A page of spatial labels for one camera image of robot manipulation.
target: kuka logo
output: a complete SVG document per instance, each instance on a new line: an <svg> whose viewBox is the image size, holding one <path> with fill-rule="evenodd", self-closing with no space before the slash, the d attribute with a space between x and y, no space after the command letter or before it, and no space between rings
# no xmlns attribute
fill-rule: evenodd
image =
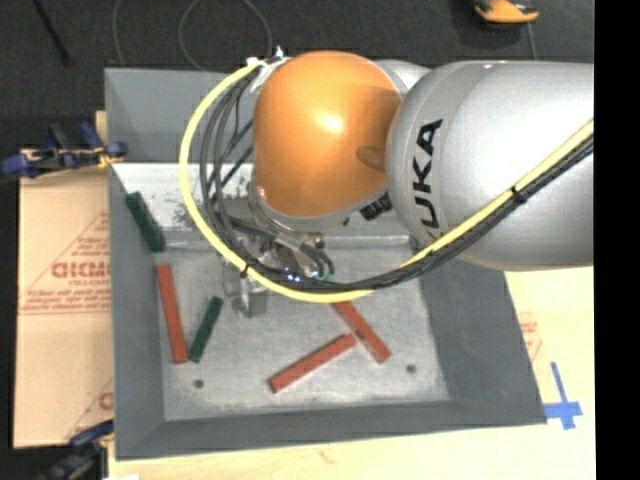
<svg viewBox="0 0 640 480"><path fill-rule="evenodd" d="M420 219L420 222L422 222L423 226L434 229L438 229L440 227L440 223L438 222L438 217L436 215L436 210L433 207L433 203L429 198L429 194L431 194L431 185L428 182L428 179L431 174L431 159L433 158L433 136L441 125L442 119L434 121L433 123L425 124L420 128L418 133L416 145L420 150L426 153L428 159L427 163L424 164L423 167L420 166L417 155L419 150L416 151L416 155L413 157L413 172L415 174L413 182L413 190L415 193L414 201L421 207L422 218Z"/></svg>

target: blue clamp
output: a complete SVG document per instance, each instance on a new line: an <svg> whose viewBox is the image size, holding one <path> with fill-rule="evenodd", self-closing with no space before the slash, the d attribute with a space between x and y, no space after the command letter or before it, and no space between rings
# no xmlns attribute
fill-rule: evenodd
<svg viewBox="0 0 640 480"><path fill-rule="evenodd" d="M36 149L29 155L20 153L2 161L2 172L6 176L35 178L41 174L65 169L78 169L97 165L102 157L122 158L128 153L124 142L111 142L105 145L98 132L88 121L80 123L80 136L88 148L77 150L62 127L54 123L47 129L44 148Z"/></svg>
<svg viewBox="0 0 640 480"><path fill-rule="evenodd" d="M69 445L74 452L56 462L46 473L39 474L35 480L76 480L96 464L100 470L106 469L101 464L106 460L106 452L98 439L113 433L113 430L113 420L108 420L73 436Z"/></svg>

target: cable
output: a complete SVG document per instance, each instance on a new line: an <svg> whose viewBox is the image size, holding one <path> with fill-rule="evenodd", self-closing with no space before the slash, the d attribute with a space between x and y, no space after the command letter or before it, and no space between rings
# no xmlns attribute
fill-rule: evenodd
<svg viewBox="0 0 640 480"><path fill-rule="evenodd" d="M216 108L216 111L219 111L220 108L222 108L222 106L227 104L231 104L231 106L233 106L233 100L230 101L225 96L225 101L220 103L220 105ZM208 129L212 129L212 127L215 127L215 124L217 123L216 119L217 118L215 117L211 119L211 121L209 122ZM220 126L224 128L225 124L226 124L226 121L223 119L223 124L220 124ZM575 163L576 161L580 161L580 158L576 157L575 152L572 153L571 156L573 157L573 160L572 160L573 163ZM566 168L570 166L568 161L563 160L563 162L567 164ZM221 165L220 159L214 158L214 164ZM206 165L205 155L202 154L201 155L201 173L204 171L205 165ZM553 167L552 169L545 171L545 176L548 177L548 180L544 181L542 179L538 179L534 184L532 184L531 187L525 187L526 190L521 189L521 190L515 191L515 188L514 188L514 192L511 194L511 198L509 199L508 203L505 205L502 205L499 211L494 212L493 214L491 214L490 217L487 217L485 220L479 223L478 226L481 225L484 231L482 231L480 227L476 227L475 229L470 229L468 233L460 237L461 238L460 240L455 239L455 237L452 237L452 242L453 240L455 240L455 244L452 243L450 245L447 245L446 250L443 253L436 254L436 252L431 251L431 255L429 256L429 258L425 259L424 262L422 263L415 262L415 263L412 263L410 266L400 267L395 271L387 272L375 278L369 278L367 280L357 281L355 283L348 283L348 284L344 284L344 283L324 283L323 284L322 282L319 282L317 279L304 278L303 276L296 276L295 281L296 283L299 283L298 285L296 285L296 283L291 283L291 282L288 283L287 280L291 281L289 279L289 276L287 276L287 280L285 280L283 278L283 273L281 271L277 271L271 267L267 267L263 264L259 264L258 262L255 261L255 258L250 258L250 257L248 258L247 255L245 254L246 250L236 249L230 243L231 239L230 239L229 232L232 233L233 230L229 228L228 225L221 225L220 220L218 219L218 215L211 212L210 218L212 219L214 232L217 233L217 235L222 238L223 242L228 247L230 247L232 250L236 250L243 256L244 260L247 262L246 265L249 265L249 263L251 263L252 266L255 266L256 268L260 267L261 268L260 273L262 275L267 277L271 275L272 276L271 280L275 280L285 288L290 288L290 289L293 289L294 291L296 291L296 289L298 290L313 289L316 292L322 289L324 289L324 291L333 290L334 292L335 290L344 291L347 288L361 289L365 287L365 288L376 289L380 287L391 286L393 284L398 284L399 282L403 282L405 280L413 278L416 275L422 272L426 272L427 270L430 270L436 265L442 263L443 261L446 261L450 257L453 257L454 255L458 254L462 250L466 249L471 243L473 243L475 240L477 240L483 234L485 234L489 229L491 229L491 227L495 226L499 222L499 218L503 218L504 216L508 215L508 212L515 209L521 203L520 198L524 197L524 195L528 197L529 195L535 193L537 190L542 188L544 185L546 185L546 183L551 181L557 175L553 172L554 170L561 173L563 172L562 169L565 169L565 167L561 164L558 164L556 167ZM471 235L477 235L477 237L473 241L471 241L470 240Z"/></svg>
<svg viewBox="0 0 640 480"><path fill-rule="evenodd" d="M531 59L538 60L536 41L533 36L533 24L531 22L527 23L527 37L529 38L529 48L531 49Z"/></svg>
<svg viewBox="0 0 640 480"><path fill-rule="evenodd" d="M211 137L213 134L212 130L215 128L216 125L218 125L217 133L220 134L220 136L218 137L218 139L220 139L221 130L224 130L224 128L226 127L226 117L228 117L230 113L230 109L233 108L234 105L237 109L237 102L238 102L237 98L240 97L241 93L242 93L242 90L238 91L237 93L238 96L236 98L230 98L229 94L225 95L223 100L216 107L214 116L209 121L209 124L207 126L207 132L205 133L205 141L207 141L207 144L203 143L203 146L201 149L201 156L200 156L201 180L204 180L204 176L202 176L202 173L205 171L206 165L207 165L205 152L208 149L208 143L211 140ZM227 111L224 113L226 117L224 118L220 117L222 115L221 110L223 108L227 108ZM529 197L531 194L540 190L548 182L552 181L555 178L555 176L558 175L557 173L564 172L564 170L569 168L571 165L575 164L578 161L581 161L581 159L585 156L585 154L590 154L591 151L586 150L588 146L589 144L586 144L586 143L580 145L579 148L581 150L585 150L584 154L579 155L578 150L574 151L573 153L571 153L570 157L567 157L566 159L562 160L561 163L557 164L552 169L545 171L544 176L537 179L535 184L533 184L531 187L526 187L526 190L521 189L521 190L515 191L514 189L513 195L509 199L507 204L502 205L499 211L492 213L491 216L484 219L476 227L470 229L467 233L461 236L460 239L455 239L454 240L455 243L447 245L444 252L437 253L432 251L432 253L429 255L428 258L425 258L420 262L416 261L410 266L401 267L394 271L390 271L385 274L381 274L379 276L368 278L365 280L356 281L354 283L347 283L347 284L324 283L323 284L318 279L307 278L302 275L296 276L295 283L292 283L291 282L292 280L290 279L290 277L292 276L290 274L288 274L287 279L284 280L282 277L283 274L281 271L275 270L272 267L268 267L264 264L257 263L255 261L255 258L252 258L247 253L246 250L244 250L243 248L238 249L236 245L231 243L233 228L229 227L228 224L222 223L220 219L220 215L214 212L213 207L210 206L208 203L207 203L207 212L209 213L210 219L212 221L211 224L214 232L219 237L221 237L223 242L228 247L238 252L243 257L243 259L247 262L247 264L252 262L252 265L255 266L256 268L258 268L259 266L261 268L260 273L262 275L269 277L271 280L275 280L279 282L286 288L304 289L306 291L315 291L316 293L320 291L334 291L334 292L335 290L344 291L346 289L377 289L381 287L393 286L394 284L398 284L400 282L404 282L406 280L412 279L417 275L420 275L421 273L427 272L428 270L435 268L437 265L441 264L442 262L447 261L451 257L462 252L464 249L469 247L471 244L477 241L480 237L486 234L486 232L488 232L492 227L494 227L502 218L507 216L509 212L513 211L513 209L515 209L519 204L521 204L522 202L521 200L526 200L526 197ZM220 158L219 155L214 157L214 172L222 166L222 164L224 163L224 160L225 158ZM218 185L216 185L216 190L221 191L221 188ZM224 208L220 209L220 214L222 213L224 213Z"/></svg>
<svg viewBox="0 0 640 480"><path fill-rule="evenodd" d="M187 59L187 61L189 61L189 63L199 69L200 71L207 71L207 69L200 65L192 56L191 54L187 51L187 48L184 44L184 38L183 38L183 31L184 31L184 26L185 23L187 21L187 18L189 17L189 15L191 14L191 12L193 12L193 10L196 8L196 6L201 2L202 0L194 0L189 7L187 8L187 10L184 12L184 14L182 15L182 17L180 18L180 24L178 25L178 43L180 45L180 51L182 52L182 54L184 55L184 57ZM272 48L273 48L273 34L271 32L271 27L269 26L269 23L267 21L267 19L264 17L264 15L258 10L258 8L253 4L253 2L251 2L250 0L240 0L242 3L244 3L251 11L253 11L253 13L256 15L256 17L260 20L260 22L262 23L262 26L264 28L265 34L267 36L267 51L266 51L266 55L269 56L272 53Z"/></svg>
<svg viewBox="0 0 640 480"><path fill-rule="evenodd" d="M116 56L118 58L118 63L121 66L126 66L127 63L125 61L124 55L122 53L122 46L120 43L120 38L119 38L119 33L118 33L118 15L120 13L120 8L122 7L122 2L124 0L116 0L116 3L114 4L113 7L113 11L111 13L111 36L113 39L113 44L114 47L116 49ZM189 4L189 7L187 7L187 10L182 14L182 16L180 17L180 23L178 25L178 44L180 46L180 51L182 52L182 54L184 55L185 59L187 59L187 62L194 67L195 69L198 69L199 71L207 71L207 69L205 67L203 67L202 65L200 65L192 56L191 54L189 54L189 52L187 51L187 48L184 44L184 26L186 23L187 18L189 17L189 15L191 14L191 12L193 12L194 8L201 2L202 0L194 0L193 2L191 2L191 4ZM271 55L272 53L272 49L273 49L273 33L271 32L271 27L269 26L269 22L267 21L267 19L264 17L264 15L258 10L258 8L253 4L253 2L251 2L250 0L240 0L245 6L247 6L249 8L249 10L251 10L256 17L260 20L265 34L266 34L266 38L267 38L267 55Z"/></svg>
<svg viewBox="0 0 640 480"><path fill-rule="evenodd" d="M111 37L113 38L113 45L116 48L118 63L121 66L126 66L127 63L124 60L124 55L122 55L122 48L120 46L120 40L118 39L118 13L120 12L122 2L123 0L116 0L115 5L113 6L113 11L111 13Z"/></svg>
<svg viewBox="0 0 640 480"><path fill-rule="evenodd" d="M453 228L450 232L433 242L429 247L414 255L410 260L400 265L396 269L381 274L367 280L357 281L354 283L332 283L317 279L305 278L298 276L295 282L287 279L282 271L277 271L272 267L260 264L256 258L248 258L247 251L242 247L235 248L235 237L233 236L230 222L224 222L224 212L220 215L213 216L212 229L204 220L195 204L191 194L189 178L188 178L188 161L189 150L195 131L206 113L206 111L220 98L226 101L228 105L233 98L229 98L229 92L233 91L236 95L241 93L238 85L242 79L247 78L250 74L255 76L254 70L265 63L254 62L253 64L232 73L225 78L218 86L214 87L209 94L202 100L196 108L192 118L189 120L179 155L179 175L180 187L185 200L185 205L189 214L193 218L198 229L203 233L205 238L231 263L233 263L241 272L250 275L252 278L263 284L265 287L297 300L307 302L340 302L344 300L353 300L370 294L377 288L393 286L400 282L412 279L422 273L437 267L444 261L447 261L454 255L458 254L471 243L477 241L486 232L497 225L504 217L509 215L517 208L523 200L540 190L546 184L551 182L555 177L562 174L570 166L581 161L586 155L591 154L593 149L593 120L583 126L574 135L572 135L564 144L554 151L547 159L532 169L527 175L519 180L513 187L496 197L492 202L478 211L471 218L462 224ZM221 116L228 116L232 107L228 107L226 111L221 111L220 106L214 111L216 119ZM213 133L215 124L214 118L209 122L210 135ZM220 138L222 132L218 128L216 133ZM214 153L214 171L217 169L216 161L220 160L219 144L217 153ZM201 155L200 162L205 162ZM215 183L218 186L221 182L220 173L216 174ZM201 183L206 183L206 176L202 175Z"/></svg>

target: blue tape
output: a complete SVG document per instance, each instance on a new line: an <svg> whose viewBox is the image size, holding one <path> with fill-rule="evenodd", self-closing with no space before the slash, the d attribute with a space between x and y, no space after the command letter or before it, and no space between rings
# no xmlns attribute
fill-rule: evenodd
<svg viewBox="0 0 640 480"><path fill-rule="evenodd" d="M564 430L570 430L576 428L576 424L573 418L576 416L582 416L582 409L578 402L569 402L567 394L560 378L560 371L558 365L555 362L551 363L551 370L553 371L553 377L556 380L556 386L560 392L560 402L553 404L544 404L544 413L547 419L559 418L562 422L562 428Z"/></svg>

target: wire bundle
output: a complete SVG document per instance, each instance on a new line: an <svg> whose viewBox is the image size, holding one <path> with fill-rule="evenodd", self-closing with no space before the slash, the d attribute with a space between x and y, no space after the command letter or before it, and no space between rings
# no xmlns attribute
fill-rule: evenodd
<svg viewBox="0 0 640 480"><path fill-rule="evenodd" d="M277 233L259 228L253 223L229 217L225 209L224 198L216 197L216 194L222 194L222 189L226 182L251 153L251 146L249 146L230 173L224 179L222 178L222 165L251 126L251 121L249 121L241 130L238 130L238 101L246 87L257 76L258 70L256 68L266 66L272 61L273 59L267 62L256 62L236 71L224 79L202 100L192 116L183 138L179 159L180 185L190 215L200 231L218 252L244 274L250 275L267 288L294 299L308 302L353 300L373 293L375 290L395 286L414 279L437 268L473 245L529 197L593 153L594 132L593 120L591 120L509 190L420 251L409 261L386 273L349 283L328 281L321 277L308 277L302 273L291 273L288 270L261 263L257 258L253 257L238 240L236 231L254 233L276 240L278 239ZM207 110L218 100L219 102L213 110L204 133L199 159L200 185L205 195L205 207L210 222L207 223L200 214L191 195L188 179L189 149L198 124ZM234 108L236 109L236 128L231 141L223 151L222 135ZM210 176L207 176L208 151L211 147L213 148L213 172ZM210 198L209 194L212 188L214 189L214 194ZM307 247L308 249L299 248L316 263L326 262L326 255L322 251L318 251L308 245Z"/></svg>

